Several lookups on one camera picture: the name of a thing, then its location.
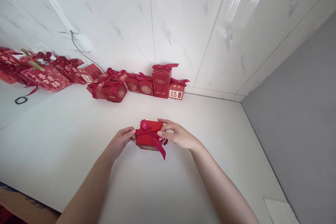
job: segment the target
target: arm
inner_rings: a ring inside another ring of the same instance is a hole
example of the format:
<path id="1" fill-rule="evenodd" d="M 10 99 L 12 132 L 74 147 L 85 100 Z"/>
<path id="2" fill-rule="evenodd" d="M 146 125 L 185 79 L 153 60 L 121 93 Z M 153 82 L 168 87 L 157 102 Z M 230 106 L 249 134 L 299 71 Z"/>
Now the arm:
<path id="1" fill-rule="evenodd" d="M 258 219 L 243 195 L 203 144 L 181 125 L 164 119 L 158 121 L 167 124 L 157 133 L 159 136 L 172 140 L 191 152 L 221 223 L 258 224 Z M 167 130 L 172 130 L 174 133 L 168 133 Z"/>
<path id="2" fill-rule="evenodd" d="M 135 140 L 134 133 L 133 127 L 118 131 L 93 165 L 56 224 L 97 223 L 113 163 L 120 156 L 126 144 Z"/>

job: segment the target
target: gold handle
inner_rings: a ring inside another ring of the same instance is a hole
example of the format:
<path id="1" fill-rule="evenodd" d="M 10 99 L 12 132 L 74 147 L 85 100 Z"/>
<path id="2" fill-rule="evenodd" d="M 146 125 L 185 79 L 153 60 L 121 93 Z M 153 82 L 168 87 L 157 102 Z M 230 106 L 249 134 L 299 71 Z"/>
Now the gold handle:
<path id="1" fill-rule="evenodd" d="M 31 65 L 31 66 L 33 67 L 33 70 L 38 69 L 38 70 L 40 70 L 40 71 L 42 71 L 42 72 L 45 71 L 44 68 L 42 68 L 40 65 L 38 65 L 38 64 L 35 63 L 34 61 L 29 61 L 28 64 Z"/>
<path id="2" fill-rule="evenodd" d="M 24 48 L 21 48 L 21 51 L 28 57 L 28 58 L 32 58 L 32 56 L 29 54 L 29 52 L 24 49 Z"/>

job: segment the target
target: tall red box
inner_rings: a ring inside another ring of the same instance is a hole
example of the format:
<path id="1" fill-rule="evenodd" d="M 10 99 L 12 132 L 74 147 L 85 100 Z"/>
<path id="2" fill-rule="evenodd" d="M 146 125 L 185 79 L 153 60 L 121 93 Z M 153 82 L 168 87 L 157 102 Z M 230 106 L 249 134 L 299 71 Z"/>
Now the tall red box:
<path id="1" fill-rule="evenodd" d="M 190 82 L 189 80 L 175 80 L 171 78 L 171 82 L 169 85 L 169 96 L 168 99 L 179 100 L 182 101 L 184 88 L 187 86 L 186 82 Z"/>
<path id="2" fill-rule="evenodd" d="M 172 68 L 177 67 L 178 64 L 154 65 L 153 66 L 153 89 L 154 96 L 168 99 L 168 89 L 170 78 L 172 75 Z"/>
<path id="3" fill-rule="evenodd" d="M 143 73 L 139 73 L 137 76 L 139 80 L 139 89 L 140 93 L 144 95 L 154 96 L 153 92 L 153 78 L 150 76 L 146 76 Z"/>

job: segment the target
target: cardboard box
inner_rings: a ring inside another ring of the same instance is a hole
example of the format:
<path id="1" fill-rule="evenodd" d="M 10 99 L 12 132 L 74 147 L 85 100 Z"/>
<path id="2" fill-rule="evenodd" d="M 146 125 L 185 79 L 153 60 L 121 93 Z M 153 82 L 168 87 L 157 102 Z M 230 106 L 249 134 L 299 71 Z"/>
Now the cardboard box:
<path id="1" fill-rule="evenodd" d="M 28 224 L 55 224 L 59 212 L 0 183 L 0 205 Z"/>
<path id="2" fill-rule="evenodd" d="M 170 78 L 172 75 L 172 68 L 177 67 L 178 64 L 154 65 L 153 66 L 153 91 L 155 97 L 168 99 L 168 89 Z"/>

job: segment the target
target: finger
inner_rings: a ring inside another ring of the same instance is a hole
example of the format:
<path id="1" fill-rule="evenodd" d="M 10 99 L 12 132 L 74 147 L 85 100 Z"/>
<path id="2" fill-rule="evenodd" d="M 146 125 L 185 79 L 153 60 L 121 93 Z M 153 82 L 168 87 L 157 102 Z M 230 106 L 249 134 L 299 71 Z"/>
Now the finger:
<path id="1" fill-rule="evenodd" d="M 168 131 L 168 130 L 175 130 L 175 124 L 167 124 L 167 125 L 163 125 L 161 128 L 161 131 Z"/>
<path id="2" fill-rule="evenodd" d="M 134 136 L 135 134 L 135 129 L 132 129 L 130 132 L 122 135 L 119 137 L 119 139 L 122 141 L 122 142 L 125 142 L 126 140 L 128 140 L 129 138 L 131 138 L 132 136 Z"/>
<path id="3" fill-rule="evenodd" d="M 116 136 L 120 137 L 122 135 L 125 135 L 126 133 L 128 133 L 129 131 L 133 129 L 134 129 L 133 127 L 127 127 L 127 128 L 121 129 L 117 132 Z"/>
<path id="4" fill-rule="evenodd" d="M 175 138 L 175 135 L 173 133 L 168 133 L 168 132 L 165 132 L 165 131 L 158 131 L 157 134 L 160 137 L 166 138 L 166 139 L 169 139 L 169 140 L 174 140 L 174 138 Z"/>
<path id="5" fill-rule="evenodd" d="M 157 121 L 163 122 L 165 124 L 173 124 L 174 123 L 173 121 L 170 121 L 170 120 L 167 120 L 167 119 L 161 119 L 161 118 L 158 118 Z"/>

